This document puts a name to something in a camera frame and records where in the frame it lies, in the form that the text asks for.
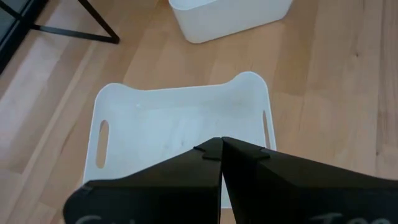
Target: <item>wooden floor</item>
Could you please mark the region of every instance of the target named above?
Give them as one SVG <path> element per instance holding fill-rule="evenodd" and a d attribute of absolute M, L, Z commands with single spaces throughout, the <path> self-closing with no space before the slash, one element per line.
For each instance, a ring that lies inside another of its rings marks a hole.
<path fill-rule="evenodd" d="M 296 0 L 281 21 L 199 45 L 166 0 L 92 2 L 119 45 L 31 31 L 0 76 L 0 223 L 62 222 L 111 82 L 207 85 L 252 70 L 271 90 L 279 151 L 398 179 L 398 1 Z M 39 21 L 104 33 L 77 1 L 51 1 Z"/>

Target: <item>black metal leg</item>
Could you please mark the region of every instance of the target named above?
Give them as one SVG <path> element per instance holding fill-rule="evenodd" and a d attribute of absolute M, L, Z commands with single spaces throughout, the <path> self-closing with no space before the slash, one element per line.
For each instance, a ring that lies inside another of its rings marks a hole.
<path fill-rule="evenodd" d="M 107 42 L 112 44 L 118 44 L 120 42 L 119 36 L 112 30 L 112 28 L 105 22 L 105 20 L 101 17 L 101 15 L 94 9 L 94 7 L 87 0 L 78 0 L 80 4 L 90 13 L 91 16 L 98 22 L 98 24 L 110 35 L 110 37 L 96 35 L 96 34 L 88 34 L 85 32 L 78 32 L 74 30 L 68 29 L 59 29 L 54 27 L 40 26 L 37 24 L 29 24 L 31 29 L 40 30 L 43 32 L 49 32 L 52 34 L 66 35 L 69 37 L 78 37 L 82 39 L 88 40 L 97 40 L 101 42 Z M 29 22 L 25 21 L 24 18 L 11 7 L 9 7 L 6 3 L 0 0 L 0 8 L 5 10 L 8 14 L 13 16 L 14 18 L 20 20 L 28 24 Z"/>

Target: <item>handle cutout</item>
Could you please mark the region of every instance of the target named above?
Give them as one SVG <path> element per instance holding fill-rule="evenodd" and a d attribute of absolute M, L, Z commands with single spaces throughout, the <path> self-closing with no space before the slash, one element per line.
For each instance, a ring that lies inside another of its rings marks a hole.
<path fill-rule="evenodd" d="M 96 165 L 98 168 L 105 166 L 106 150 L 108 148 L 109 124 L 107 121 L 102 121 L 99 127 L 98 148 L 96 155 Z"/>
<path fill-rule="evenodd" d="M 271 149 L 271 142 L 269 140 L 269 132 L 267 125 L 267 116 L 265 111 L 262 111 L 262 123 L 264 125 L 264 133 L 266 134 L 266 148 Z"/>

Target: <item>white storage box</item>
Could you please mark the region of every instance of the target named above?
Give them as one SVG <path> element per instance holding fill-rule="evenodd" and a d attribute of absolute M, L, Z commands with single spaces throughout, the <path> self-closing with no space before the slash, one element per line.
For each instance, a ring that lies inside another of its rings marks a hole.
<path fill-rule="evenodd" d="M 213 137 L 229 136 L 276 149 L 265 81 L 243 72 L 222 85 L 165 90 L 105 86 L 95 99 L 83 183 L 131 175 L 191 150 Z M 100 124 L 109 124 L 102 169 L 96 165 Z M 223 207 L 230 207 L 223 182 Z"/>
<path fill-rule="evenodd" d="M 292 0 L 169 0 L 185 38 L 202 43 L 283 18 Z"/>

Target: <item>white plastic container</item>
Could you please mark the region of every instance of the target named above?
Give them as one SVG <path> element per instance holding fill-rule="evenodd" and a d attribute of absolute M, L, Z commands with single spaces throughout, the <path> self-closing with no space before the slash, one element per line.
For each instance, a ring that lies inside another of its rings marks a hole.
<path fill-rule="evenodd" d="M 83 183 L 131 175 L 213 137 L 229 136 L 276 150 L 265 81 L 243 72 L 222 85 L 164 90 L 105 86 L 95 99 Z M 109 124 L 102 169 L 96 165 L 100 124 Z M 223 182 L 222 207 L 231 207 Z"/>
<path fill-rule="evenodd" d="M 283 18 L 292 0 L 169 0 L 185 38 L 194 44 Z"/>

